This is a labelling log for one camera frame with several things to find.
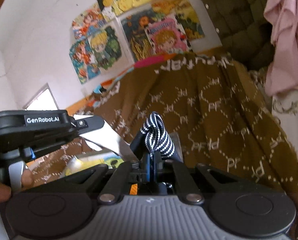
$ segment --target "screw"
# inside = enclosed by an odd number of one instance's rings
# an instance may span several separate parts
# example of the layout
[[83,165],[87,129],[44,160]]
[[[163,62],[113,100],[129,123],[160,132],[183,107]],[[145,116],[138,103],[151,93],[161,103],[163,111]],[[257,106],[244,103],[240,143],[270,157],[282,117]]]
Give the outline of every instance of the screw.
[[102,194],[99,198],[102,202],[110,203],[114,201],[114,195],[112,194]]
[[199,194],[188,194],[186,196],[186,199],[189,201],[189,202],[192,202],[192,203],[197,203],[199,201],[202,200],[202,196],[199,195]]

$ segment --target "poster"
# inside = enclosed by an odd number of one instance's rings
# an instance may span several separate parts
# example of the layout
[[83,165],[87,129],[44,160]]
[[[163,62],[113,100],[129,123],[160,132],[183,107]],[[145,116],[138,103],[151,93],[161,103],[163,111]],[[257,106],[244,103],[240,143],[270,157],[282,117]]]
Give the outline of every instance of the poster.
[[177,22],[182,25],[189,41],[204,38],[198,15],[189,0],[159,0],[151,4],[158,17],[175,13]]
[[100,73],[106,73],[122,56],[121,46],[112,26],[103,28],[88,38]]
[[105,24],[106,20],[98,4],[94,4],[72,21],[74,37],[77,40],[84,39]]
[[107,22],[132,8],[132,0],[97,0]]
[[148,40],[156,54],[183,53],[190,51],[190,43],[174,14],[145,28]]
[[81,84],[100,74],[95,57],[87,39],[76,42],[70,49],[69,55]]
[[154,54],[154,50],[145,33],[145,28],[150,23],[155,23],[156,21],[158,21],[156,13],[151,8],[133,14],[121,21],[133,58],[136,62]]

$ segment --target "green quilted fabric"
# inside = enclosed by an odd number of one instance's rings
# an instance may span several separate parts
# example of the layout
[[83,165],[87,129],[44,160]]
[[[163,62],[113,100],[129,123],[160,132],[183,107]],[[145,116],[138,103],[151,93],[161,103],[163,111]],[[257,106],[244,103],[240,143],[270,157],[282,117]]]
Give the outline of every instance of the green quilted fabric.
[[273,61],[272,26],[264,16],[267,0],[202,0],[223,47],[249,70]]

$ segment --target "navy striped fabric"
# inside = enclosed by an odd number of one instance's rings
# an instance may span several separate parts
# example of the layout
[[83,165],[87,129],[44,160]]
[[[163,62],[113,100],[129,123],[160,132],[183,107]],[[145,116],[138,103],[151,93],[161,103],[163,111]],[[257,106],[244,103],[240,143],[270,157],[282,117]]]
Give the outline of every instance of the navy striped fabric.
[[153,158],[153,153],[159,151],[163,160],[178,160],[179,156],[175,150],[174,144],[164,128],[161,116],[152,112],[140,132],[145,136],[145,145]]

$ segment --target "ribbed gray surface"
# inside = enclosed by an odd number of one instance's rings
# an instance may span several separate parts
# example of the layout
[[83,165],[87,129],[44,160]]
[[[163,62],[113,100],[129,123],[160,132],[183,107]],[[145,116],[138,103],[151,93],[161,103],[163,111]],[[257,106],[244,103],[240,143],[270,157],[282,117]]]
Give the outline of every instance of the ribbed gray surface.
[[[103,206],[79,232],[62,240],[242,240],[214,225],[199,206],[177,196],[126,196]],[[285,235],[268,238],[289,240]],[[26,240],[17,236],[15,240]]]

